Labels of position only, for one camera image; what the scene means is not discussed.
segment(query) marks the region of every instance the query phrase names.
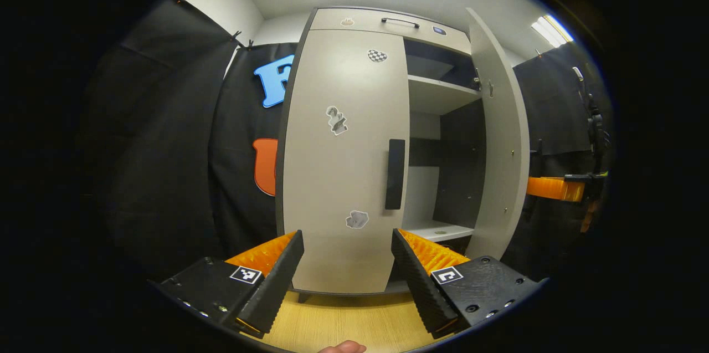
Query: wooden floor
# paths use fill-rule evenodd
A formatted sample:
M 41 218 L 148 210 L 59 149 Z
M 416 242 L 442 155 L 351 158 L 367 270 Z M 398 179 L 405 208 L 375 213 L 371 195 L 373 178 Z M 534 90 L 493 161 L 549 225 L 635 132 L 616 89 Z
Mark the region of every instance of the wooden floor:
M 289 291 L 271 333 L 261 342 L 317 353 L 345 340 L 367 346 L 367 353 L 407 351 L 437 341 L 423 327 L 410 293 L 361 298 L 312 295 L 298 303 L 298 294 Z

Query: cabinet shelf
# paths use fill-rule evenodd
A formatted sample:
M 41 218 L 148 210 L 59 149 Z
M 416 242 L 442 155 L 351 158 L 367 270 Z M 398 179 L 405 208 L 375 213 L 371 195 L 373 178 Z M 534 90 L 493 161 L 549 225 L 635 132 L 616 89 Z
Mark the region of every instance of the cabinet shelf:
M 404 227 L 404 229 L 432 242 L 448 241 L 449 239 L 466 237 L 473 234 L 473 229 L 471 228 L 433 220 L 426 224 L 417 224 L 412 228 Z M 436 232 L 445 232 L 445 234 L 436 234 Z
M 479 99 L 479 91 L 434 79 L 408 75 L 410 111 L 445 115 Z

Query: drawer handle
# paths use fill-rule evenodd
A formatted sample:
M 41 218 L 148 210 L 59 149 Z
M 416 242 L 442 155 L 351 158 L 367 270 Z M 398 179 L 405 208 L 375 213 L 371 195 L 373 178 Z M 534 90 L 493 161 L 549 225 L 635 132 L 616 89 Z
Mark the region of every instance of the drawer handle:
M 406 141 L 403 139 L 390 139 L 389 141 L 387 198 L 384 200 L 384 209 L 401 209 L 405 146 Z
M 416 29 L 418 29 L 418 28 L 421 27 L 421 25 L 420 25 L 420 24 L 417 24 L 416 22 L 405 21 L 405 20 L 403 20 L 403 19 L 397 19 L 397 18 L 382 18 L 382 22 L 383 22 L 383 23 L 386 23 L 387 21 L 406 22 L 407 24 L 412 24 L 413 27 L 415 27 Z

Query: fluorescent light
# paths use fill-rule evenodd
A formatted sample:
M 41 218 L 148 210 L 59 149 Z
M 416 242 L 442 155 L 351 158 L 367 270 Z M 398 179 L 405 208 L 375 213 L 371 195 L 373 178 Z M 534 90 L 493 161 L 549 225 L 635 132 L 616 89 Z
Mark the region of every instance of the fluorescent light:
M 554 48 L 567 42 L 572 42 L 574 38 L 562 27 L 551 15 L 544 15 L 532 24 L 532 29 L 541 34 Z

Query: human hand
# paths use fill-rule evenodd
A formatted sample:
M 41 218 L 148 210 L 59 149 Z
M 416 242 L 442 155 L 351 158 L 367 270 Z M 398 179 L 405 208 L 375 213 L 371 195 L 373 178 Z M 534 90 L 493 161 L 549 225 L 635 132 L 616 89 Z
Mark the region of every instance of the human hand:
M 337 346 L 328 346 L 318 353 L 364 353 L 367 347 L 357 342 L 346 340 Z

